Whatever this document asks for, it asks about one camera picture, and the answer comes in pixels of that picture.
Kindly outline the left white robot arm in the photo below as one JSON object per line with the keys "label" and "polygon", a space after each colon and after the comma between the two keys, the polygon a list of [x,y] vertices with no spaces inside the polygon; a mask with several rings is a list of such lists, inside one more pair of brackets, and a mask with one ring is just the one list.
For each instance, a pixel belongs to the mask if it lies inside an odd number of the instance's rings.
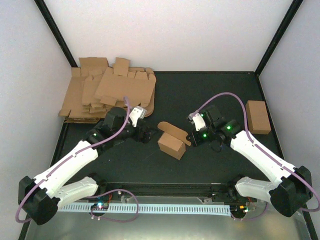
{"label": "left white robot arm", "polygon": [[133,139],[148,143],[156,132],[143,119],[146,109],[136,106],[112,107],[104,121],[89,130],[77,145],[49,169],[33,178],[25,176],[18,184],[18,209],[15,220],[24,210],[37,225],[47,223],[62,207],[83,198],[103,199],[109,191],[107,183],[95,173],[68,183],[77,172],[112,148],[115,143]]}

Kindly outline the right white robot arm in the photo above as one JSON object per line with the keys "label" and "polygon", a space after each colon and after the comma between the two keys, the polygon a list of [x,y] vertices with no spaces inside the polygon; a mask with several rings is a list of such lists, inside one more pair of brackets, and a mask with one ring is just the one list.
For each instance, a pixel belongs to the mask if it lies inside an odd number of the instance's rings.
{"label": "right white robot arm", "polygon": [[267,181],[241,177],[227,189],[230,200],[259,199],[271,204],[281,215],[291,217],[313,197],[311,172],[305,166],[296,167],[281,159],[235,119],[227,121],[216,106],[193,112],[188,119],[194,125],[188,135],[194,146],[217,141],[241,154],[267,177]]}

